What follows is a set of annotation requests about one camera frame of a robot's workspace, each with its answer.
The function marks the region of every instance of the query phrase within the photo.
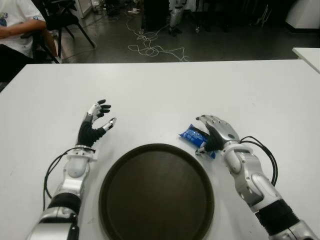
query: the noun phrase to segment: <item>chair leg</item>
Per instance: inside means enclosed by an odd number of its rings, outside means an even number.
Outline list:
[[[69,28],[67,28],[66,26],[64,27],[65,30],[68,32],[68,34],[73,38],[75,39],[75,36],[72,34],[72,32],[70,32]]]
[[[90,39],[90,37],[87,35],[87,33],[85,32],[85,30],[81,27],[81,25],[79,23],[77,23],[77,26],[79,27],[79,29],[81,30],[81,32],[83,33],[83,35],[85,36],[85,38],[89,41],[89,43],[91,44],[91,46],[94,48],[95,44],[92,42],[92,40]]]
[[[43,48],[43,50],[46,52],[46,54],[49,55],[49,57],[56,63],[59,64],[58,60],[55,58],[55,56],[53,56],[53,54],[51,53],[51,51],[46,47],[46,45],[41,42],[40,46]]]
[[[58,56],[61,58],[61,41],[62,41],[62,28],[59,28],[58,33]]]

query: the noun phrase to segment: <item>person's arm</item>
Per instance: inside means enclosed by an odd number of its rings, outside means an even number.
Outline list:
[[[12,26],[0,26],[0,39],[5,39],[10,36],[25,34],[37,30],[46,29],[47,25],[45,21],[31,19],[26,22],[12,25]]]

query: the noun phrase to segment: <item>robotic arm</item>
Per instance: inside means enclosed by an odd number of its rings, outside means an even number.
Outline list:
[[[262,171],[251,148],[239,143],[236,131],[226,121],[211,115],[196,118],[205,124],[210,138],[197,155],[221,150],[222,160],[234,178],[235,189],[248,204],[270,240],[319,240],[292,209]]]
[[[43,211],[38,224],[27,240],[78,240],[78,214],[83,198],[84,182],[89,174],[89,163],[95,160],[91,146],[116,123],[112,118],[107,124],[93,129],[92,124],[108,113],[106,100],[96,102],[85,114],[73,151],[67,154],[68,162],[63,169],[63,181]]]

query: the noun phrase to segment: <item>white cabinet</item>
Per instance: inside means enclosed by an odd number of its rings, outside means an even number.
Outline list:
[[[79,16],[83,19],[92,9],[91,0],[75,0]]]

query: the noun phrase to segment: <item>black chair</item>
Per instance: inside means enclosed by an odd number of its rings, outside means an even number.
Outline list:
[[[61,41],[62,41],[62,28],[70,34],[74,39],[75,36],[68,29],[70,25],[77,25],[85,38],[89,41],[94,48],[95,44],[89,38],[87,33],[81,27],[79,19],[72,14],[72,10],[76,10],[74,0],[34,0],[37,2],[36,7],[41,12],[46,21],[47,29],[58,30],[58,56],[61,57]]]
[[[34,62],[36,64],[41,64],[45,62],[47,56],[49,56],[52,59],[52,61],[54,61],[56,64],[59,64],[58,60],[55,58],[52,52],[47,48],[45,41],[39,31],[25,33],[21,36],[21,38],[22,39],[33,38],[32,55],[33,55]],[[41,46],[41,48],[45,52],[44,54],[42,54],[43,52],[37,50],[38,46]]]

